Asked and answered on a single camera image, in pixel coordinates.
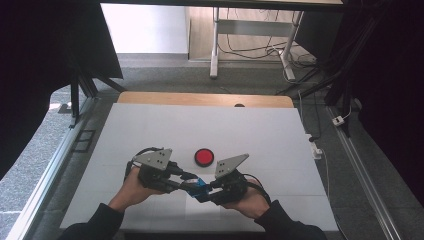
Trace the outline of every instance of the gray floor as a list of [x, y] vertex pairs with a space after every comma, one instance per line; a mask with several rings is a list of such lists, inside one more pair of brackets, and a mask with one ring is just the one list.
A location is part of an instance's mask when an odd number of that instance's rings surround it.
[[[134, 58], [133, 55], [124, 54], [119, 55], [119, 58], [125, 80], [117, 80], [117, 82], [133, 91], [273, 95], [288, 86], [282, 78], [282, 68], [279, 64], [220, 63], [219, 77], [212, 81], [209, 79], [207, 63], [188, 62], [179, 56], [156, 58], [135, 56]], [[298, 69], [295, 73], [301, 76], [305, 74], [305, 71]], [[319, 79], [320, 76], [312, 79], [311, 82], [319, 81]], [[311, 85], [305, 84], [299, 87], [307, 88]], [[69, 154], [59, 174], [60, 177], [57, 178], [39, 211], [27, 239], [55, 239], [61, 232], [58, 226], [90, 159], [109, 110], [118, 97], [118, 94], [108, 86], [99, 82], [97, 86], [100, 93], [94, 110], [90, 113], [90, 120], [84, 127], [84, 130], [95, 132], [93, 144], [86, 153], [74, 151]], [[68, 102], [69, 95], [66, 95], [68, 90], [61, 91], [64, 96], [58, 101]], [[307, 132], [317, 136], [318, 123], [321, 124], [322, 136], [317, 140], [317, 145], [325, 150], [328, 160], [330, 203], [334, 214], [348, 239], [386, 239], [322, 104], [325, 92], [326, 90], [323, 90], [316, 94], [319, 121], [313, 96], [303, 99], [302, 109]], [[295, 105], [299, 108], [300, 102], [295, 102]], [[34, 137], [39, 139], [38, 143], [30, 144], [34, 144], [34, 147], [23, 153], [14, 169], [0, 183], [2, 202], [0, 239], [5, 239], [25, 205], [32, 188], [43, 172], [43, 166], [51, 158], [63, 131], [69, 125], [69, 118], [69, 115], [57, 114], [57, 109], [51, 110], [39, 129], [40, 133], [37, 132]], [[424, 239], [423, 208], [390, 161], [363, 130], [361, 123], [357, 120], [355, 106], [351, 114], [351, 133], [352, 140], [359, 149], [403, 239]], [[74, 149], [79, 149], [77, 143], [74, 144]], [[316, 163], [327, 189], [326, 162], [319, 160]], [[337, 232], [327, 233], [327, 237], [342, 239]]]

